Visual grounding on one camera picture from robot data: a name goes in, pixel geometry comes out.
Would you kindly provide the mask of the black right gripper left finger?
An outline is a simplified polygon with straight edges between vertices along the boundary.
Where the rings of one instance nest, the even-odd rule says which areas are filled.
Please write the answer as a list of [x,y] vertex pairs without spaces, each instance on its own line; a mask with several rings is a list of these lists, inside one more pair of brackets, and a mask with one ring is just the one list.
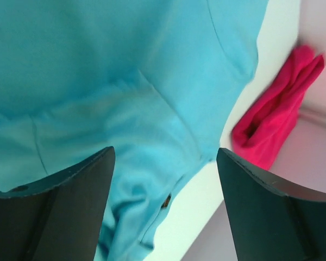
[[107,147],[0,192],[0,260],[93,260],[115,165]]

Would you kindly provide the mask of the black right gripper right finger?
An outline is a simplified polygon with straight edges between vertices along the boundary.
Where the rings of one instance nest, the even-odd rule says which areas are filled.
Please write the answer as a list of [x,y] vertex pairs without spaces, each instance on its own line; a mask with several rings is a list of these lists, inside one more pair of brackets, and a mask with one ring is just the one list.
[[326,260],[326,193],[226,148],[217,167],[238,260]]

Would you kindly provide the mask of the teal t-shirt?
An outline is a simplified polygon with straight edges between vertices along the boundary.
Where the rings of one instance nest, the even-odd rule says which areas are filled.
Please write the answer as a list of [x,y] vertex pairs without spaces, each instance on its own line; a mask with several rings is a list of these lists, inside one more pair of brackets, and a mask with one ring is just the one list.
[[143,260],[216,159],[267,1],[0,1],[0,190],[112,146],[95,260]]

